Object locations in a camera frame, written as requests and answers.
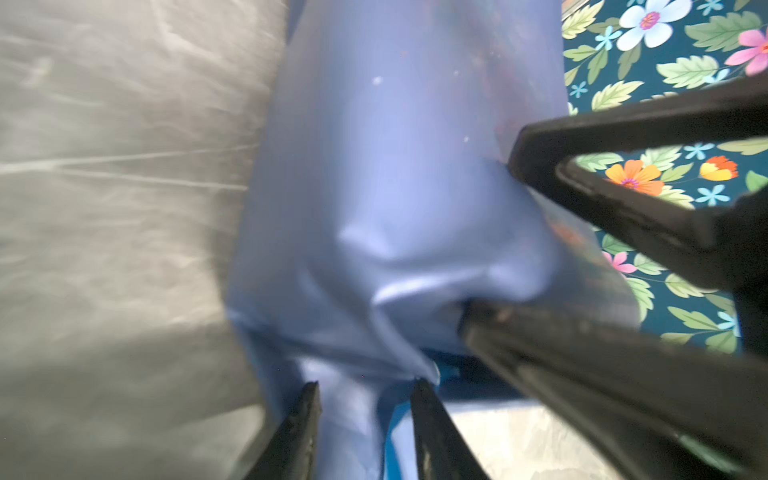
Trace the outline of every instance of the dark teal fabric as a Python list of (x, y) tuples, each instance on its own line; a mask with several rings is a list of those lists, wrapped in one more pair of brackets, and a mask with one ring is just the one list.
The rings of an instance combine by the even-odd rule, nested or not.
[[(669, 27), (648, 34), (649, 27), (665, 19), (672, 32), (666, 40)], [(563, 23), (571, 114), (652, 101), (760, 74), (768, 65), (766, 20), (768, 2), (761, 0), (591, 2)], [(767, 158), (768, 138), (758, 138), (584, 155), (578, 163), (626, 186), (641, 187), (645, 193), (701, 208), (731, 204), (768, 183)], [(627, 164), (631, 160), (643, 163)], [(627, 169), (632, 173), (638, 165), (654, 165), (657, 170), (642, 170), (644, 174), (629, 178)], [(664, 185), (650, 183), (658, 181)], [(641, 305), (643, 331), (726, 353), (741, 348), (733, 302), (727, 294), (696, 288), (610, 235), (596, 234), (606, 257), (625, 275)]]

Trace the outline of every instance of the blue fabric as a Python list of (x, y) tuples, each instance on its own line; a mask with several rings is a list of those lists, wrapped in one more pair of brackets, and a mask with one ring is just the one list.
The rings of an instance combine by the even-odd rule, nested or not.
[(296, 31), (296, 27), (299, 26), (301, 14), (304, 12), (304, 5), (306, 5), (306, 0), (289, 1), (288, 32), (286, 33), (288, 42), (290, 42), (290, 39), (293, 37), (293, 33)]
[[(640, 15), (632, 15), (640, 10)], [(672, 33), (666, 40), (659, 37), (658, 41), (663, 40), (659, 45), (649, 48), (646, 37), (639, 42), (621, 40), (631, 36), (632, 19), (670, 10), (677, 12), (671, 18), (678, 19), (668, 22)], [(743, 45), (740, 37), (744, 31), (756, 30), (752, 37), (762, 37), (768, 47), (766, 21), (768, 2), (756, 0), (592, 2), (563, 24), (571, 113), (713, 88), (739, 81), (748, 71), (758, 73), (749, 69), (759, 55), (744, 55), (750, 46)], [(752, 60), (742, 62), (745, 58)], [(701, 208), (730, 205), (768, 183), (766, 151), (768, 141), (756, 139), (599, 154), (579, 161), (604, 177), (612, 171), (625, 173), (631, 160), (643, 161), (643, 167), (654, 165), (659, 175), (651, 181), (663, 185), (656, 184), (661, 190), (651, 194), (683, 207)], [(740, 350), (737, 316), (728, 294), (692, 286), (611, 236), (603, 232), (597, 236), (609, 259), (624, 269), (642, 305), (642, 331), (725, 353)]]
[(319, 381), (319, 480), (381, 478), (417, 378), (458, 372), (451, 408), (518, 401), (456, 335), (468, 298), (637, 328), (589, 226), (501, 162), (521, 126), (567, 114), (561, 55), (558, 0), (311, 0), (297, 16), (227, 307), (279, 417)]

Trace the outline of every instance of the orange flower print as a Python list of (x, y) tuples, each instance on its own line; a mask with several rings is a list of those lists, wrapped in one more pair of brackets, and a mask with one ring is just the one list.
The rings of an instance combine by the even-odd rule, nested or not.
[(630, 160), (624, 166), (614, 165), (605, 171), (605, 175), (615, 184), (631, 188), (646, 195), (658, 197), (661, 195), (662, 181), (652, 181), (661, 176), (656, 165), (648, 165), (643, 168), (642, 160)]
[(712, 157), (703, 164), (699, 169), (699, 175), (713, 182), (721, 182), (724, 180), (730, 180), (739, 176), (739, 172), (736, 171), (735, 162), (728, 160), (725, 157)]

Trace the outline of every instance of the blue plastic bag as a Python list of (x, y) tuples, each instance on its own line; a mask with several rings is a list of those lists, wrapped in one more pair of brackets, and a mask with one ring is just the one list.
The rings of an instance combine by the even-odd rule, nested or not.
[(523, 125), (567, 114), (558, 0), (309, 0), (297, 18), (227, 305), (278, 415), (319, 381), (317, 478), (378, 480), (414, 379), (450, 377), (449, 405), (518, 398), (457, 337), (463, 300), (629, 327), (637, 306), (589, 226), (502, 163)]

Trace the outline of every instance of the black metal bar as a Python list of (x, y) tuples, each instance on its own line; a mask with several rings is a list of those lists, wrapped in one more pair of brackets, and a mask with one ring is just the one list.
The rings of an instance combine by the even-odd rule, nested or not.
[(488, 480), (426, 380), (411, 394), (419, 480)]
[[(503, 378), (582, 433), (592, 431), (604, 451), (607, 438), (619, 448), (617, 439), (629, 431), (647, 439), (652, 432), (654, 449), (666, 449), (682, 433), (754, 468), (768, 447), (768, 363), (759, 358), (715, 355), (546, 310), (482, 301), (470, 303), (461, 334)], [(630, 438), (623, 442), (638, 458), (649, 452)], [(619, 468), (634, 469), (632, 478), (666, 478), (640, 475), (628, 466), (630, 456), (610, 456), (621, 461)], [(699, 474), (710, 478), (712, 472), (702, 467)]]
[(760, 135), (768, 135), (766, 75), (722, 88), (528, 125), (511, 153), (509, 170), (690, 282), (734, 290), (768, 276), (768, 256), (746, 260), (743, 255), (744, 247), (754, 251), (768, 246), (764, 199), (752, 202), (760, 207), (747, 221), (753, 229), (736, 233), (727, 226), (738, 223), (739, 218), (728, 210), (685, 210), (606, 182), (570, 160), (578, 154)]
[(318, 383), (307, 383), (244, 480), (310, 480), (321, 412)]

